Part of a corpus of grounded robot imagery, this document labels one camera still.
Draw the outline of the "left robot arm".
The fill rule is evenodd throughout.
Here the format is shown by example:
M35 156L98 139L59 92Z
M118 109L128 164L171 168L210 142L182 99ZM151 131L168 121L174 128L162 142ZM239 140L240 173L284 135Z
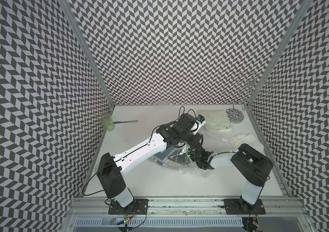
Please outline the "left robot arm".
M203 148L203 135L199 130L205 124L204 116L181 114L178 119L153 129L149 139L114 156L101 157L97 177L107 198L115 200L120 207L128 208L135 198L128 189L124 177L149 157L170 147L189 146L189 159L201 168L208 168L210 153Z

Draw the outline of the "white towel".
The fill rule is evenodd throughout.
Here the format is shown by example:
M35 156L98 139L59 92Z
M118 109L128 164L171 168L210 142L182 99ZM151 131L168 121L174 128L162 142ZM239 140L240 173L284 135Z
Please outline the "white towel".
M233 149L239 148L242 144L247 144L260 153L263 153L264 151L262 143L260 143L260 141L251 133L236 135L228 139L228 142Z

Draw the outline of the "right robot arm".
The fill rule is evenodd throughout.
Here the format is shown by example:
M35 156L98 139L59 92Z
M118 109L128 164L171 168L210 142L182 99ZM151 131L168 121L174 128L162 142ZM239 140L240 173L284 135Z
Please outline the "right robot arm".
M246 179L239 205L249 210L255 208L262 189L270 178L273 168L271 159L246 143L242 143L236 151L226 151L216 155L206 151L201 142L191 142L189 146L190 159L202 170L236 167Z

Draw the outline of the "clear plastic vacuum bag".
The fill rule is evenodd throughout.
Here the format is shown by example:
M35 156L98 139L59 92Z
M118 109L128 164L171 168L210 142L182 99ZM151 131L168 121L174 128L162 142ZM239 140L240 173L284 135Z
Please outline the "clear plastic vacuum bag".
M184 113L188 113L190 115L192 115L193 117L196 117L199 115L199 111L196 113L193 109L189 109L188 112L185 111L185 107L184 106L181 106L180 109L179 109L179 112L178 112L178 117L177 119L175 119L174 121L177 121L178 118L184 114ZM155 127L152 131L152 137L155 135L155 134L158 134L156 133L156 130L160 127L161 125ZM201 131L201 129L198 131L199 134L201 134L203 136L203 139L205 140L205 133ZM168 165L166 166L163 166L165 168L169 168L169 169L172 169L172 170L175 170L175 171L178 171L180 173L186 173L188 172L190 169L200 169L197 167L197 165L195 164L195 162L193 162L191 159L190 159L190 146L188 144L183 144L183 143L179 143L179 147L183 149L181 155L177 156L174 158L173 161L171 161Z

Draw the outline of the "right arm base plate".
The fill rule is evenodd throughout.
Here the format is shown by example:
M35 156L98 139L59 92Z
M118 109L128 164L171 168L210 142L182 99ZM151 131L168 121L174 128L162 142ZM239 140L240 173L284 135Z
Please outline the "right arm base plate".
M228 215L265 215L266 210L261 199L258 199L254 205L249 204L242 198L224 199L224 206Z

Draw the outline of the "pale green towel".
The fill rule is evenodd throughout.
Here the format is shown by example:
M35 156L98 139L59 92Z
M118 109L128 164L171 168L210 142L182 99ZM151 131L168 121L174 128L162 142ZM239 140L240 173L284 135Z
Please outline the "pale green towel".
M208 131L230 132L231 121L226 110L200 110L199 114L205 118L205 128Z

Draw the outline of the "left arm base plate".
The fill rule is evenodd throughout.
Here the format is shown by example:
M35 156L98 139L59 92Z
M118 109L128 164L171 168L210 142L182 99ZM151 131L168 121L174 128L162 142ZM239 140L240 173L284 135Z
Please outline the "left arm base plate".
M145 215L148 211L149 199L134 199L126 207L122 207L118 201L112 200L109 204L110 215Z

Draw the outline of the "blue and beige towel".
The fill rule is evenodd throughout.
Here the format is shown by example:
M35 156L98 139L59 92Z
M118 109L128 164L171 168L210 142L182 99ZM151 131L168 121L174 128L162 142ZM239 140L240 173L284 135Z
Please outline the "blue and beige towel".
M181 155L183 149L171 146L163 152L158 152L150 157L150 160L161 166L168 165L175 157Z

